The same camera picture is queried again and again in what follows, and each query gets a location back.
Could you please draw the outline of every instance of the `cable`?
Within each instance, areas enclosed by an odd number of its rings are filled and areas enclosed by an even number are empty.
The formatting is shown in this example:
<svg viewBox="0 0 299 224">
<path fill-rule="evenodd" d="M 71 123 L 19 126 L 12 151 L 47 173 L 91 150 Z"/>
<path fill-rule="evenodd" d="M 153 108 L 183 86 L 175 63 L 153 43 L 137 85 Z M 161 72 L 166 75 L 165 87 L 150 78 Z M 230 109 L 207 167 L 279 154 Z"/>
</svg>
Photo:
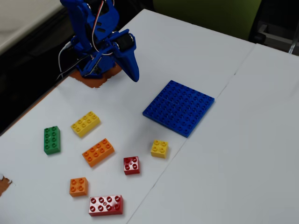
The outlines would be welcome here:
<svg viewBox="0 0 299 224">
<path fill-rule="evenodd" d="M 59 76 L 57 77 L 57 79 L 55 81 L 57 81 L 59 79 L 60 76 L 62 76 L 62 78 L 64 77 L 63 74 L 68 72 L 69 70 L 71 70 L 73 67 L 75 67 L 79 62 L 81 62 L 82 60 L 86 59 L 87 57 L 89 57 L 90 55 L 85 55 L 84 57 L 80 58 L 78 61 L 76 61 L 76 63 L 74 63 L 71 67 L 69 67 L 67 70 L 65 70 L 64 72 L 61 72 L 59 74 Z"/>
<path fill-rule="evenodd" d="M 113 52 L 111 52 L 111 53 L 109 53 L 109 54 L 102 54 L 102 55 L 105 55 L 105 56 L 107 56 L 107 55 L 112 55 L 113 54 Z"/>
<path fill-rule="evenodd" d="M 60 72 L 62 72 L 62 70 L 61 70 L 61 65 L 60 65 L 60 56 L 61 56 L 61 53 L 65 50 L 65 49 L 67 49 L 67 48 L 69 48 L 69 47 L 71 47 L 71 42 L 69 41 L 62 49 L 61 49 L 61 51 L 59 52 L 59 54 L 58 54 L 58 66 L 59 66 L 59 70 L 60 70 Z"/>
<path fill-rule="evenodd" d="M 99 58 L 99 60 L 98 60 L 98 61 L 96 62 L 96 64 L 94 65 L 93 69 L 92 69 L 88 74 L 84 75 L 84 77 L 85 77 L 85 76 L 88 76 L 88 75 L 90 75 L 90 74 L 93 73 L 93 70 L 95 69 L 95 67 L 98 66 L 98 63 L 100 62 L 101 59 L 102 59 L 102 57 Z"/>
<path fill-rule="evenodd" d="M 95 21 L 94 21 L 94 24 L 93 24 L 92 42 L 93 42 L 93 47 L 94 47 L 94 49 L 95 49 L 97 52 L 99 52 L 99 50 L 96 48 L 96 46 L 95 46 L 95 44 L 94 44 L 93 36 L 94 36 L 95 26 L 96 26 L 96 24 L 97 24 L 97 21 L 98 21 L 98 19 L 99 19 L 100 13 L 101 13 L 101 10 L 102 10 L 102 8 L 103 8 L 103 4 L 104 4 L 104 1 L 102 0 L 102 3 L 100 4 L 99 10 L 98 10 L 98 14 L 97 14 L 97 16 L 96 16 L 96 18 L 95 18 Z"/>
</svg>

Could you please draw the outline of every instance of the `white table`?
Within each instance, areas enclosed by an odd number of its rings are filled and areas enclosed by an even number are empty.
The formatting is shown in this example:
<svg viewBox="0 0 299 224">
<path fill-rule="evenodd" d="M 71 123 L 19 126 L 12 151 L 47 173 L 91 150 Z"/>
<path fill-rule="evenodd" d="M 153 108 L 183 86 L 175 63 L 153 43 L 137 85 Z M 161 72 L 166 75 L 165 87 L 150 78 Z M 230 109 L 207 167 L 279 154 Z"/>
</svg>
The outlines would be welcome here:
<svg viewBox="0 0 299 224">
<path fill-rule="evenodd" d="M 256 45 L 129 224 L 296 224 L 299 58 Z"/>
<path fill-rule="evenodd" d="M 147 10 L 124 28 L 136 37 L 138 83 L 124 72 L 99 89 L 67 78 L 0 137 L 0 172 L 15 184 L 0 198 L 0 223 L 126 223 L 187 140 L 142 116 L 143 110 L 171 79 L 217 98 L 254 47 Z M 102 123 L 80 139 L 70 126 L 89 111 Z M 55 125 L 62 152 L 47 156 L 43 129 Z M 81 154 L 103 138 L 116 152 L 90 168 Z M 166 160 L 150 155 L 154 139 L 169 142 Z M 124 175 L 129 156 L 139 156 L 141 175 Z M 91 218 L 89 197 L 69 195 L 70 179 L 79 177 L 89 181 L 89 196 L 121 194 L 124 214 Z"/>
<path fill-rule="evenodd" d="M 1 0 L 0 54 L 62 8 L 59 0 Z"/>
</svg>

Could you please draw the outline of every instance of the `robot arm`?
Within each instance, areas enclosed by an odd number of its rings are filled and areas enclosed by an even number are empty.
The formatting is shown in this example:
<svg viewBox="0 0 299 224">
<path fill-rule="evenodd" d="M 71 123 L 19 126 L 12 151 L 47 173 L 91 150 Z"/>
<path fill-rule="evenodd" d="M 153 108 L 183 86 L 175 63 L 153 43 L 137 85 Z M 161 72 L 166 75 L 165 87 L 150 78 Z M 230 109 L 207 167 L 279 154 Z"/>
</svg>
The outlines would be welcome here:
<svg viewBox="0 0 299 224">
<path fill-rule="evenodd" d="M 113 0 L 60 0 L 68 9 L 76 34 L 71 44 L 80 58 L 86 57 L 77 66 L 81 76 L 102 78 L 102 74 L 118 63 L 134 81 L 139 80 L 139 69 L 135 59 L 135 37 L 129 30 L 114 32 L 119 14 Z M 100 15 L 102 7 L 106 12 Z"/>
</svg>

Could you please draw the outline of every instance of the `red lego brick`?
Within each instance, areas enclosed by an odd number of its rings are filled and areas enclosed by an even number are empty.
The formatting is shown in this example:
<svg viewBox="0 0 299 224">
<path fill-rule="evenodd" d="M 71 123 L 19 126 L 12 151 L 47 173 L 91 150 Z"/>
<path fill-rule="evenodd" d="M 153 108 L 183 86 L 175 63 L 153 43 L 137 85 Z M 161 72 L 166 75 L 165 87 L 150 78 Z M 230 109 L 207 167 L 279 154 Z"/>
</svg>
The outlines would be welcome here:
<svg viewBox="0 0 299 224">
<path fill-rule="evenodd" d="M 90 216 L 121 215 L 123 199 L 121 195 L 91 197 L 89 202 Z"/>
<path fill-rule="evenodd" d="M 126 175 L 139 174 L 139 159 L 138 156 L 128 157 L 123 159 L 123 171 Z"/>
</svg>

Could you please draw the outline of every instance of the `small orange lego brick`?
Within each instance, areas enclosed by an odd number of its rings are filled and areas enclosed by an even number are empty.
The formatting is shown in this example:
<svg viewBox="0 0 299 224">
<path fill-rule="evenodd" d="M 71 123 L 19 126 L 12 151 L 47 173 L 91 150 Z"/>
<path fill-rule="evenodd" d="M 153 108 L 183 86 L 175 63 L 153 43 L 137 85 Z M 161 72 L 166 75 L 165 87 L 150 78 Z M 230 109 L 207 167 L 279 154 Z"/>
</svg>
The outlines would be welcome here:
<svg viewBox="0 0 299 224">
<path fill-rule="evenodd" d="M 82 155 L 89 164 L 90 167 L 93 167 L 97 163 L 101 162 L 111 153 L 114 153 L 114 148 L 107 139 L 100 141 L 95 146 L 88 149 Z"/>
<path fill-rule="evenodd" d="M 72 197 L 78 197 L 87 195 L 88 192 L 88 181 L 85 177 L 71 179 L 70 195 Z"/>
</svg>

